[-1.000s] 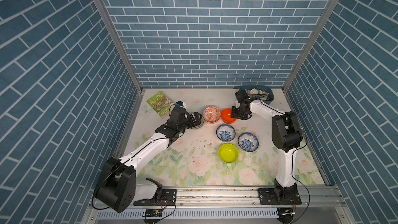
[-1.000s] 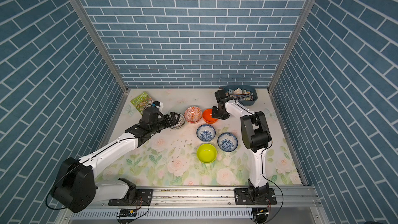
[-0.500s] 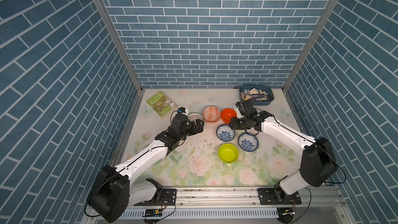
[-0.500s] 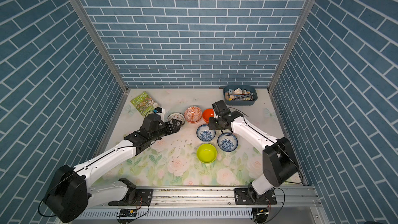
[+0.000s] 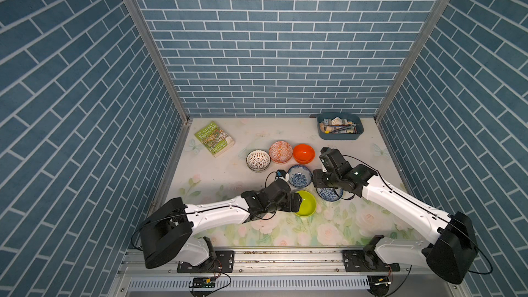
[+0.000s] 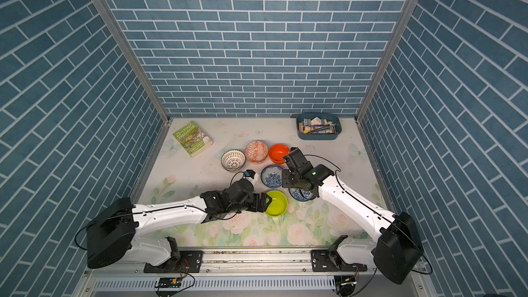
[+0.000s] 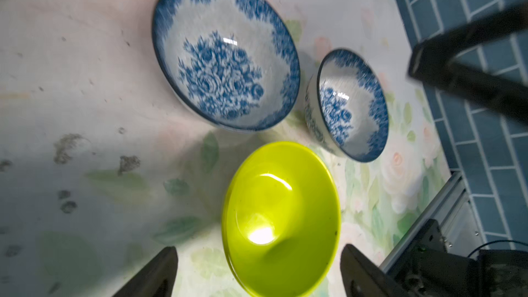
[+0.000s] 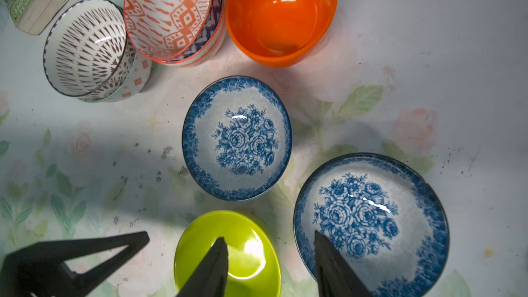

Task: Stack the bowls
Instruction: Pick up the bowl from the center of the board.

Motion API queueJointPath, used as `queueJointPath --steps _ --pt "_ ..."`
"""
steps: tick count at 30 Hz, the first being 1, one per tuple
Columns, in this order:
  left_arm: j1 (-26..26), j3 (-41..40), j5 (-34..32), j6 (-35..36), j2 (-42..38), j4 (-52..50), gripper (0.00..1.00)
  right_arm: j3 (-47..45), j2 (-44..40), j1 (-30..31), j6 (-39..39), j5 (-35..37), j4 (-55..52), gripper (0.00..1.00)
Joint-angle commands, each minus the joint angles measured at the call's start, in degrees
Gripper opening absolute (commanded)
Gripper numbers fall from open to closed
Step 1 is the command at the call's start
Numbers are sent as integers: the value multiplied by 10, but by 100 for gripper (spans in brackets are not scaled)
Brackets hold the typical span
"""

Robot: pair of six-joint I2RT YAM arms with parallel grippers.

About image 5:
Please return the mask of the lime green bowl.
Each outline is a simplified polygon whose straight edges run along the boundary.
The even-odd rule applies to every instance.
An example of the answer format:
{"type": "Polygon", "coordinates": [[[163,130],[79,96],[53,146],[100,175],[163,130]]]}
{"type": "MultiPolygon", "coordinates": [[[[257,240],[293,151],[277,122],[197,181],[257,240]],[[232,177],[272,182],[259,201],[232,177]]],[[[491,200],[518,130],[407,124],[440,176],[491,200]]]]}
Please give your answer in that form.
{"type": "Polygon", "coordinates": [[[317,209],[317,202],[315,196],[308,191],[297,191],[302,198],[299,211],[296,213],[298,217],[310,217],[317,209]]]}

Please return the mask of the plain orange bowl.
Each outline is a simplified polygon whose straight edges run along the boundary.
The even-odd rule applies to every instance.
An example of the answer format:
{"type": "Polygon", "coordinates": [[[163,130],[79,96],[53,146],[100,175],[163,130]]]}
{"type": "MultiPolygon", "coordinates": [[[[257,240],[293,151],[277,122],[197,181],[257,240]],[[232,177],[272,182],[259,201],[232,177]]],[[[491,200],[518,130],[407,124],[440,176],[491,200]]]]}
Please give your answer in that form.
{"type": "Polygon", "coordinates": [[[316,152],[308,144],[298,144],[293,148],[293,158],[298,164],[309,164],[315,157],[316,152]]]}

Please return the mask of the dark red lattice bowl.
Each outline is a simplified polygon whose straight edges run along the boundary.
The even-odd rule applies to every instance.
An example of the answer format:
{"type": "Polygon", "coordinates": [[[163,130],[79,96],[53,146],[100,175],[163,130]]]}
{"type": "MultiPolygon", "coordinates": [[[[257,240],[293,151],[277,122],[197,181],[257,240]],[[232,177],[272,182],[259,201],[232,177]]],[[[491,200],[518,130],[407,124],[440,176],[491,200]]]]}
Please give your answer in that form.
{"type": "Polygon", "coordinates": [[[265,171],[270,163],[271,157],[269,156],[269,153],[261,149],[249,152],[246,157],[248,168],[254,172],[265,171]]]}

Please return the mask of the red geometric pattern bowl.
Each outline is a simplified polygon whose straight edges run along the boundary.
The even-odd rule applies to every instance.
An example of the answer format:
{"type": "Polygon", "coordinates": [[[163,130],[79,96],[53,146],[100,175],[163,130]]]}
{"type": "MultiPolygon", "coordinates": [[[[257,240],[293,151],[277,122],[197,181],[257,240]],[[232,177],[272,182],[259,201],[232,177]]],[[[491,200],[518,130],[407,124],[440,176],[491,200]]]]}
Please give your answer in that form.
{"type": "Polygon", "coordinates": [[[273,163],[285,164],[293,157],[293,147],[290,143],[280,140],[270,146],[268,153],[273,163]]]}

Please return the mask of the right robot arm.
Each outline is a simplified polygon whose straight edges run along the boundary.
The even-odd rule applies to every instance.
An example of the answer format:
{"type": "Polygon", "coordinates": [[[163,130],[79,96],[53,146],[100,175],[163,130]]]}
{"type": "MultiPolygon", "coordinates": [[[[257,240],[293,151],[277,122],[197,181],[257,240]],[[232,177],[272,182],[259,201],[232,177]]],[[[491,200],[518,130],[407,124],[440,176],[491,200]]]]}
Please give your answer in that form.
{"type": "Polygon", "coordinates": [[[313,172],[315,188],[340,188],[388,210],[417,231],[422,239],[398,240],[376,235],[364,246],[364,263],[401,263],[429,268],[448,283],[460,284],[479,253],[471,219],[449,214],[400,191],[381,173],[360,162],[352,166],[336,148],[324,147],[319,157],[323,167],[313,172]]]}

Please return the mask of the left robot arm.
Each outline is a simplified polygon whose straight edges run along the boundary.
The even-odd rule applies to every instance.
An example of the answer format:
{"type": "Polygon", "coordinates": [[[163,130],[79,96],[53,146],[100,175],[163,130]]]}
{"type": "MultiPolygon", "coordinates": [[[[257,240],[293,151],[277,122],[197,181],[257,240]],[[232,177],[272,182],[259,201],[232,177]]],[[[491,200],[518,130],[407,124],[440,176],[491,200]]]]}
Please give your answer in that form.
{"type": "Polygon", "coordinates": [[[137,230],[145,267],[159,268],[172,260],[208,267],[216,260],[216,253],[211,240],[198,237],[199,233],[264,220],[267,214],[297,213],[302,199],[282,179],[259,191],[245,191],[211,204],[185,204],[182,198],[173,198],[147,217],[137,230]]]}

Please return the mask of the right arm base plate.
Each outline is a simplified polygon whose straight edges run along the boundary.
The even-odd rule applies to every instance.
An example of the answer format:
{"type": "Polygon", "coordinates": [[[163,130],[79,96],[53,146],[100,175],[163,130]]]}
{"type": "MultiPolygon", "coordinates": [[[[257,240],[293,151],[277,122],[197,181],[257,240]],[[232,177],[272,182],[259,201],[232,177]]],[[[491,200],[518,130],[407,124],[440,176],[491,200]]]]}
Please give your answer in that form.
{"type": "Polygon", "coordinates": [[[398,263],[384,263],[374,252],[360,249],[342,251],[342,260],[346,272],[380,272],[389,274],[401,270],[398,263]]]}

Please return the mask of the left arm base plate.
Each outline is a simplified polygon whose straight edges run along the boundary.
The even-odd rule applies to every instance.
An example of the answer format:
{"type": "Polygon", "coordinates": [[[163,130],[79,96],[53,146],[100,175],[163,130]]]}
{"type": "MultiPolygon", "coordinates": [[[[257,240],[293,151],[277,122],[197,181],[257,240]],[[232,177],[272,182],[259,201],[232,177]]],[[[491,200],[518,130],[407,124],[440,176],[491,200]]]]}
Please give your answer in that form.
{"type": "Polygon", "coordinates": [[[209,257],[201,265],[193,266],[187,262],[180,262],[177,267],[178,274],[201,273],[232,273],[235,263],[234,250],[215,251],[214,257],[209,257]]]}

